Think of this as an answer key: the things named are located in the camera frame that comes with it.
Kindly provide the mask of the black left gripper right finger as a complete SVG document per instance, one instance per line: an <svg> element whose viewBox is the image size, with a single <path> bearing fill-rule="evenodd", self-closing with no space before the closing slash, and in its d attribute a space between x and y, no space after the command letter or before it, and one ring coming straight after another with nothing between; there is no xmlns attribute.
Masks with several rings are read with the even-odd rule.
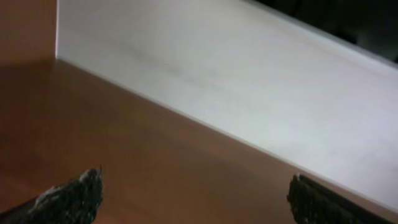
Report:
<svg viewBox="0 0 398 224"><path fill-rule="evenodd" d="M298 224L392 224L301 174L292 177L287 201Z"/></svg>

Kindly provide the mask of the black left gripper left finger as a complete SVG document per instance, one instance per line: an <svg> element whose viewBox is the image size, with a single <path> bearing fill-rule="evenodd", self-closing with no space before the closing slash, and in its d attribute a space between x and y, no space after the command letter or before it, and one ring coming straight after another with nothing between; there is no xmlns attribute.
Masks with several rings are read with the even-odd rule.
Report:
<svg viewBox="0 0 398 224"><path fill-rule="evenodd" d="M103 201L100 169L53 186L35 198L1 213L1 224L91 224Z"/></svg>

